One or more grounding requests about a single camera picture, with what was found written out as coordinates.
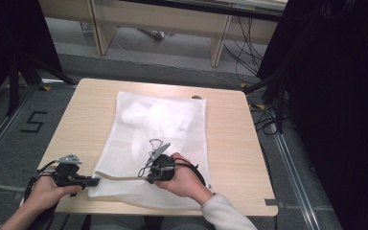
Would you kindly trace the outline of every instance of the person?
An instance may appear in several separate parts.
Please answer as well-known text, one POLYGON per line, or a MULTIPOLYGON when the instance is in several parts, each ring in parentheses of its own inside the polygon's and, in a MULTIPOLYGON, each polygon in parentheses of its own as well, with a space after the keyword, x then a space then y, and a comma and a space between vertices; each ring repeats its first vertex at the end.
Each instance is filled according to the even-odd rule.
MULTIPOLYGON (((171 156, 176 163, 190 162, 180 153, 171 156)), ((169 181, 156 181, 155 185, 177 196, 189 197, 201 206, 204 218, 164 218, 161 222, 163 230, 182 229, 257 229, 255 225, 237 210, 231 202, 220 194, 213 194, 203 186, 198 177, 187 167, 175 166, 174 177, 169 181)), ((26 202, 1 226, 1 230, 26 229, 39 213, 55 205, 59 199, 81 190, 80 186, 59 188, 49 176, 40 177, 32 189, 26 202)), ((91 229, 145 229, 143 217, 135 216, 93 216, 91 229)))

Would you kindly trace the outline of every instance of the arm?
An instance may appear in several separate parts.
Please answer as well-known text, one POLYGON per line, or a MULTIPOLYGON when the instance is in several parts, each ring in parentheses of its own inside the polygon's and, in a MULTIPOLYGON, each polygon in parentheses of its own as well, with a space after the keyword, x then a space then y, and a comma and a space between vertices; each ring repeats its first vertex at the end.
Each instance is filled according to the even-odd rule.
MULTIPOLYGON (((173 159, 185 159, 179 153, 173 159)), ((174 177, 170 181, 156 181, 155 184, 177 196, 192 198, 201 205, 202 215, 219 229, 256 229, 255 225, 239 212, 223 195, 214 195, 203 186, 198 177, 187 167, 174 167, 174 177)))
POLYGON ((44 210, 51 208, 65 195, 76 194, 81 186, 58 187, 51 176, 41 176, 26 202, 1 226, 1 230, 24 230, 44 210))

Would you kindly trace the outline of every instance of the white fabric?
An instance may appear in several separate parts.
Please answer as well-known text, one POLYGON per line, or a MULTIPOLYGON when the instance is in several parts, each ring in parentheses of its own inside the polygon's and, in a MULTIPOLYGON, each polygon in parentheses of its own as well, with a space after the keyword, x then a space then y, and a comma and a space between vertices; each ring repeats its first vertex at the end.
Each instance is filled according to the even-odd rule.
POLYGON ((217 230, 257 230, 244 214, 223 195, 216 194, 202 205, 202 215, 217 230))
POLYGON ((199 210, 189 198, 178 197, 151 185, 138 172, 149 159, 150 139, 171 145, 164 152, 180 152, 211 185, 205 132, 206 102, 196 99, 162 98, 119 92, 115 121, 107 138, 94 177, 98 187, 89 196, 115 196, 138 206, 166 209, 199 210))

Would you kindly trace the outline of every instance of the person's left hand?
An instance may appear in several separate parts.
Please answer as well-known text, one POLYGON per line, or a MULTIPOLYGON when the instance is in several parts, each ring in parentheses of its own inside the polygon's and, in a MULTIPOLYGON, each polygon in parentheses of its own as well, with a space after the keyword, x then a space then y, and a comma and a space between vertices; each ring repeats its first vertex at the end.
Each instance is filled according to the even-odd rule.
POLYGON ((41 213, 57 204, 63 196, 76 194, 81 190, 79 185, 58 187, 52 176, 40 176, 23 205, 41 213))

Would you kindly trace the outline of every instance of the person's right hand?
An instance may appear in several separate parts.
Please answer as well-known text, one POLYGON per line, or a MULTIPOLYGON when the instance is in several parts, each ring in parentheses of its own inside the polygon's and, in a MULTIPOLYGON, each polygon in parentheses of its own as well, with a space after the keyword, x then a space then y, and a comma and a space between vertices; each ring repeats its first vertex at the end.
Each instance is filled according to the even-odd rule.
MULTIPOLYGON (((171 155, 171 158, 174 160, 174 163, 188 164, 188 162, 190 162, 178 152, 171 155)), ((214 195, 209 189, 202 185, 193 171, 184 166, 174 166, 174 177, 171 180, 156 181, 155 184, 177 196, 192 198, 200 205, 204 204, 214 195)))

